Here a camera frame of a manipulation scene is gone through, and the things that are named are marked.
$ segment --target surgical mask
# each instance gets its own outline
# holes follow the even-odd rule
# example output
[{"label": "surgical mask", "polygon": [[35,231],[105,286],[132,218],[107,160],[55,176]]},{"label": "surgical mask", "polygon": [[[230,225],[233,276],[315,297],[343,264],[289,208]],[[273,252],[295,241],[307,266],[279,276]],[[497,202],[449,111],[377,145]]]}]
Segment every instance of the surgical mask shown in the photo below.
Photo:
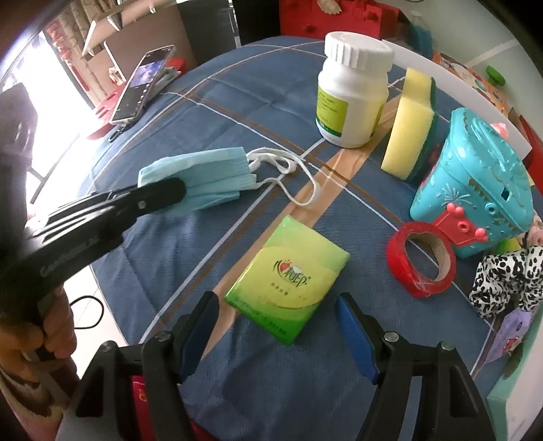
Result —
[{"label": "surgical mask", "polygon": [[[310,199],[303,203],[294,199],[279,178],[257,182],[252,172],[258,170],[263,161],[275,166],[282,174],[293,173],[299,165],[313,184]],[[255,190],[269,182],[279,185],[287,197],[299,206],[313,203],[320,191],[319,184],[302,158],[271,148],[255,149],[247,155],[243,147],[232,147],[164,157],[140,170],[138,186],[173,177],[181,179],[186,187],[183,201],[171,208],[181,215],[238,199],[240,191]]]}]

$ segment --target green tissue package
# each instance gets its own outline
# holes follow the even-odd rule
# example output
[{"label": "green tissue package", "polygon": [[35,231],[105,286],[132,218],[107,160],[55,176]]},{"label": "green tissue package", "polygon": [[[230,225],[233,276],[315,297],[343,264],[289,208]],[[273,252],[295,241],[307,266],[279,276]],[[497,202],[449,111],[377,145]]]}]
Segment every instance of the green tissue package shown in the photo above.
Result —
[{"label": "green tissue package", "polygon": [[315,230],[286,216],[225,301],[290,345],[349,257]]}]

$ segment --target leopard print fabric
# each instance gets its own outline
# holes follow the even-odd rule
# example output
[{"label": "leopard print fabric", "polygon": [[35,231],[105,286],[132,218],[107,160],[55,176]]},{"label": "leopard print fabric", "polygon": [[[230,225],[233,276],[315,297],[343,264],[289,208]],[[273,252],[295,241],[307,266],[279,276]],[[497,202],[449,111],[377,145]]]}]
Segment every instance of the leopard print fabric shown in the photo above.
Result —
[{"label": "leopard print fabric", "polygon": [[518,296],[524,311],[543,300],[543,247],[489,255],[477,267],[469,298],[481,317],[502,312],[512,296]]}]

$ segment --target medicine bottle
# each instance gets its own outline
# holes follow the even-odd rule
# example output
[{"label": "medicine bottle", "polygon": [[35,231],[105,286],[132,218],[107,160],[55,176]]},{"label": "medicine bottle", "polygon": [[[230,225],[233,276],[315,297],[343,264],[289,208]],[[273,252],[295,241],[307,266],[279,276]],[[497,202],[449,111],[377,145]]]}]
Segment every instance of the medicine bottle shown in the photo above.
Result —
[{"label": "medicine bottle", "polygon": [[338,31],[327,34],[324,53],[317,127],[337,146],[360,147],[376,129],[387,102],[394,51],[367,35]]}]

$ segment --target screw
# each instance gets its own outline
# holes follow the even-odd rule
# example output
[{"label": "screw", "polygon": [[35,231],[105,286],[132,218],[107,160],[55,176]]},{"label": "screw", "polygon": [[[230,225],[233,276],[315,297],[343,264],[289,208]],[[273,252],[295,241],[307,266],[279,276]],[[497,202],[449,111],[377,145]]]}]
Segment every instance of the screw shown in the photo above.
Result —
[{"label": "screw", "polygon": [[172,336],[172,334],[170,334],[168,331],[160,331],[156,335],[156,339],[159,342],[167,342],[170,339],[171,336]]},{"label": "screw", "polygon": [[109,352],[111,351],[112,349],[114,349],[116,346],[115,342],[112,342],[112,341],[109,341],[109,342],[105,342],[102,344],[102,350],[104,352]]},{"label": "screw", "polygon": [[441,348],[444,351],[454,351],[454,345],[449,342],[441,342]]},{"label": "screw", "polygon": [[400,336],[398,334],[396,334],[396,332],[389,331],[389,332],[385,333],[384,339],[387,342],[396,343],[400,339]]}]

